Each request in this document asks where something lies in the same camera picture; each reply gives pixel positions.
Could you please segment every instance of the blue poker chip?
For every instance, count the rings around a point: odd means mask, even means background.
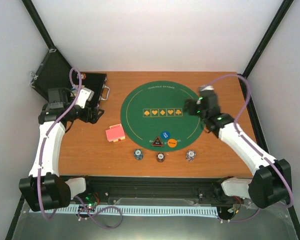
[[[137,160],[142,160],[144,158],[144,155],[143,155],[141,149],[134,150],[134,157]]]
[[[169,139],[169,138],[170,138],[170,132],[168,132],[168,131],[163,131],[163,132],[161,133],[161,138],[162,138],[162,139]]]

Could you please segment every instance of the gray floor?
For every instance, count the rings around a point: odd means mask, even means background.
[[[101,229],[91,220],[78,221],[72,214],[56,214],[45,221],[39,213],[28,213],[25,204],[14,240],[297,240],[286,209],[272,206],[244,223],[223,223],[204,217],[123,217],[112,230]],[[255,210],[242,207],[233,220],[251,216]],[[114,225],[117,216],[99,216]]]

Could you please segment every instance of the blue sticker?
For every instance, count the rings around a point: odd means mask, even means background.
[[[169,138],[170,138],[170,132],[168,132],[168,131],[163,131],[163,132],[161,133],[161,138],[162,138],[162,139],[169,139]]]

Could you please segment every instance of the wire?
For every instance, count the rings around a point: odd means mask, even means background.
[[[94,213],[93,215],[90,214],[89,212],[89,209],[86,207],[84,201],[82,201],[82,199],[78,196],[74,196],[74,198],[78,199],[80,201],[80,203],[82,204],[86,214],[91,218],[92,221],[94,221],[95,224],[97,224],[100,228],[102,229],[115,229],[117,228],[121,223],[122,223],[122,220],[123,220],[123,215],[122,215],[122,212],[120,210],[120,208],[116,207],[116,206],[106,206],[104,208],[102,208],[101,210],[97,211],[96,213]],[[117,212],[119,213],[120,215],[120,220],[114,225],[114,226],[105,226],[103,224],[101,224],[100,222],[96,221],[94,219],[94,217],[96,217],[97,215],[99,215],[100,213],[104,212],[105,210],[107,209],[114,209],[114,210],[117,210]]]
[[[70,131],[70,129],[72,128],[73,124],[74,124],[74,121],[72,121],[71,124],[70,124],[70,126],[65,130],[65,132],[64,132],[65,134]]]
[[[246,97],[245,97],[245,102],[244,102],[244,105],[243,107],[241,108],[241,110],[239,111],[239,113],[236,115],[235,119],[234,119],[234,128],[236,130],[236,132],[238,134],[240,134],[240,130],[238,128],[238,120],[239,120],[239,117],[241,116],[241,114],[243,113],[243,111],[245,110],[245,108],[247,107],[249,101],[250,101],[250,98],[251,98],[251,88],[250,88],[250,84],[249,82],[247,81],[247,79],[239,74],[226,74],[226,75],[223,75],[223,76],[220,76],[220,77],[217,77],[216,79],[212,80],[211,82],[209,82],[208,84],[206,85],[202,85],[201,87],[199,87],[199,91],[204,89],[206,86],[210,86],[212,84],[214,84],[215,82],[219,81],[220,79],[224,79],[224,78],[227,78],[227,77],[237,77],[239,78],[240,80],[242,80],[246,86]],[[253,146],[253,144],[251,144],[251,142],[245,138],[245,136],[243,135],[240,135],[240,137],[260,156],[263,158],[263,154]],[[294,196],[293,196],[293,193],[292,193],[292,190],[289,186],[289,183],[287,182],[287,180],[285,179],[285,177],[281,174],[281,172],[279,171],[279,169],[266,157],[263,158],[272,168],[273,170],[276,172],[276,174],[279,176],[279,178],[281,179],[284,187],[286,188],[288,194],[289,194],[289,198],[290,198],[290,203],[285,205],[285,204],[281,204],[281,206],[285,207],[285,208],[290,208],[294,205]]]
[[[249,221],[251,219],[254,219],[260,213],[260,211],[261,211],[261,208],[258,208],[258,210],[252,216],[250,216],[246,219],[243,219],[243,220],[229,221],[229,223],[238,224],[238,223],[243,223],[243,222]],[[217,216],[217,219],[219,219],[221,222],[223,222],[223,219],[221,219],[219,216]]]
[[[241,208],[241,200],[240,200],[240,198],[239,197],[237,197],[237,196],[233,196],[238,202],[239,202],[239,208],[237,209],[238,211],[239,211],[239,209]]]
[[[75,67],[71,68],[70,73],[69,73],[69,78],[70,78],[70,82],[72,85],[73,81],[72,81],[72,73],[73,71],[77,72],[77,75],[79,76],[79,86],[78,89],[81,89],[81,85],[82,85],[82,79],[81,79],[81,73],[79,72],[78,69],[76,69]],[[70,104],[70,106],[64,111],[63,114],[61,114],[54,122],[53,124],[50,126],[50,128],[46,131],[45,133],[45,138],[43,138],[42,143],[41,143],[41,147],[40,147],[40,152],[39,152],[39,168],[38,168],[38,176],[37,176],[37,181],[36,181],[36,187],[37,187],[37,193],[38,193],[38,202],[39,202],[39,207],[40,207],[40,211],[42,213],[42,216],[45,220],[49,221],[51,220],[51,218],[54,216],[54,214],[56,213],[57,209],[55,209],[53,211],[53,213],[48,216],[45,212],[45,208],[44,208],[44,204],[42,202],[42,193],[41,193],[41,169],[42,169],[42,161],[43,161],[43,155],[44,155],[44,148],[45,148],[45,144],[47,141],[47,138],[49,136],[49,133],[52,131],[52,129],[54,128],[54,126],[72,109],[72,107],[75,105],[78,97],[79,97],[79,93],[80,91],[77,92],[74,100],[72,101],[72,103]]]
[[[98,206],[100,204],[100,200],[99,200],[99,194],[96,192],[94,194],[95,198],[96,198],[96,205]]]
[[[66,90],[67,92],[69,92],[73,97],[76,97],[75,94],[74,94],[69,88],[65,88],[65,90]]]

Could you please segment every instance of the poker chip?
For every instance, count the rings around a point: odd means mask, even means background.
[[[169,146],[170,148],[175,148],[175,147],[177,146],[177,140],[175,140],[175,139],[173,139],[173,138],[169,139],[169,140],[168,140],[168,146]]]
[[[163,132],[161,133],[161,138],[162,138],[162,139],[169,139],[169,138],[170,138],[170,132],[168,132],[168,131],[163,131]]]
[[[195,159],[196,153],[193,150],[189,150],[186,152],[185,159],[187,159],[189,162],[193,161]]]
[[[141,149],[134,150],[134,157],[137,160],[142,160],[144,158],[144,155],[143,155]]]
[[[162,163],[164,160],[165,160],[165,155],[162,153],[162,152],[159,152],[157,155],[156,155],[156,160],[159,162],[159,163]]]

